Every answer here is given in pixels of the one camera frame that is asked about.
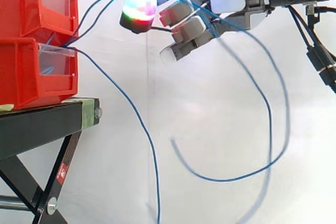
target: red storage bin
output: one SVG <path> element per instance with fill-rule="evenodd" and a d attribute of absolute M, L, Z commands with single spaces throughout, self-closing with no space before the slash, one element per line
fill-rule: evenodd
<path fill-rule="evenodd" d="M 77 52 L 32 38 L 0 39 L 0 106 L 58 104 L 78 92 Z"/>
<path fill-rule="evenodd" d="M 78 0 L 0 0 L 0 38 L 63 45 L 78 27 Z"/>

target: black metal stand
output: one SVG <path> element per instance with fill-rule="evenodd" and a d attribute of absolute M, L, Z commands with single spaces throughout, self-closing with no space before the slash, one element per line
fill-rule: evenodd
<path fill-rule="evenodd" d="M 98 99 L 27 111 L 0 112 L 0 177 L 17 197 L 0 196 L 0 209 L 32 212 L 33 224 L 67 224 L 57 201 L 74 156 L 81 131 L 99 123 Z M 65 137 L 44 190 L 18 154 Z"/>

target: white background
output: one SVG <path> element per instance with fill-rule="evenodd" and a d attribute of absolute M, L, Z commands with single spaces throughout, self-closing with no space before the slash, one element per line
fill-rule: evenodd
<path fill-rule="evenodd" d="M 93 1 L 80 0 L 80 13 Z M 267 111 L 261 97 L 217 41 L 178 63 L 163 64 L 159 52 L 171 43 L 169 34 L 135 35 L 120 27 L 123 2 L 112 4 L 76 46 L 125 89 L 150 129 L 158 154 L 162 223 L 234 224 L 256 200 L 264 174 L 228 184 L 200 180 L 179 163 L 170 139 L 176 139 L 188 162 L 208 176 L 233 177 L 260 168 L 268 151 Z M 322 15 L 317 34 L 335 52 L 334 18 Z M 277 9 L 253 33 L 269 48 L 285 77 L 292 134 L 287 153 L 272 169 L 267 198 L 249 223 L 333 223 L 336 97 L 309 62 L 286 9 Z M 284 141 L 285 109 L 274 71 L 246 35 L 232 33 L 224 39 L 244 58 L 270 98 L 277 155 Z M 100 98 L 104 115 L 81 137 L 59 210 L 71 224 L 152 223 L 156 211 L 152 156 L 135 114 L 82 56 L 79 95 Z M 58 141 L 20 156 L 43 187 L 60 145 Z M 10 193 L 2 182 L 0 193 Z M 30 223 L 32 218 L 29 213 L 0 210 L 0 223 Z"/>

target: cable connector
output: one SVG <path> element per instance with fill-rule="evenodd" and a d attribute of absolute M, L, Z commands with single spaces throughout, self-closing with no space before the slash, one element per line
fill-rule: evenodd
<path fill-rule="evenodd" d="M 324 84 L 335 87 L 336 84 L 336 66 L 329 51 L 322 44 L 315 44 L 308 48 L 307 56 L 319 72 Z"/>

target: led light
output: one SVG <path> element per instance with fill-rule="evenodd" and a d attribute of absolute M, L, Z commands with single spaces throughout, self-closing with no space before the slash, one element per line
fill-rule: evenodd
<path fill-rule="evenodd" d="M 151 29 L 157 8 L 157 0 L 126 0 L 120 25 L 134 33 Z"/>
<path fill-rule="evenodd" d="M 122 11 L 130 18 L 152 20 L 157 6 L 157 0 L 126 0 Z"/>

